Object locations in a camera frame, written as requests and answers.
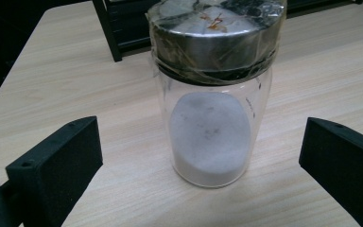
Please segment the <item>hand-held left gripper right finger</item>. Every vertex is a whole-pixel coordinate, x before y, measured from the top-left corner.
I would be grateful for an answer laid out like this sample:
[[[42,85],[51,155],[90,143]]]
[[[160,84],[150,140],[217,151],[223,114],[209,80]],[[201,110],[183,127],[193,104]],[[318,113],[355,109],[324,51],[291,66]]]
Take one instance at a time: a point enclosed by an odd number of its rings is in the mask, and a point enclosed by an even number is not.
[[[310,117],[299,164],[363,227],[363,134]]]

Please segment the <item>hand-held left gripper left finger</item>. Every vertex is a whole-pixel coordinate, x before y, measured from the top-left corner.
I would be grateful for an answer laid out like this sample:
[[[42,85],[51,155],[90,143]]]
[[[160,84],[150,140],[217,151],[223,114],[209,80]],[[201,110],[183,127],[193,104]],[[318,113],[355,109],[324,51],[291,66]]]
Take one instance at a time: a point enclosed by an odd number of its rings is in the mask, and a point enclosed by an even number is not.
[[[103,165],[97,118],[72,121],[6,167],[25,227],[61,227]]]

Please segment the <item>glass jar with white powder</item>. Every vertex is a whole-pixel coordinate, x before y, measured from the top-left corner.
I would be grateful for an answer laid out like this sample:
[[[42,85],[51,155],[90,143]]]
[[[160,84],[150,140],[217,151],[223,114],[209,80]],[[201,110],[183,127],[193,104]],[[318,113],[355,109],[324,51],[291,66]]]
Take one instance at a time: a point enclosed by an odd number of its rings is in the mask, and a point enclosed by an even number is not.
[[[221,187],[246,170],[267,105],[286,0],[161,0],[147,12],[176,172]]]

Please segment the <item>black metal shelf rack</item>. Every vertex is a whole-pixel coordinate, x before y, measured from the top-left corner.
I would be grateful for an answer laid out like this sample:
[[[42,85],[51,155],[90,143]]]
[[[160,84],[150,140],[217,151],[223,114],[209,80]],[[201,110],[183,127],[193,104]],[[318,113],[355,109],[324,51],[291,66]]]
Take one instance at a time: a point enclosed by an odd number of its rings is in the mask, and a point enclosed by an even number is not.
[[[92,0],[114,61],[150,46],[146,12],[161,0]],[[363,0],[286,0],[287,18],[302,16]]]

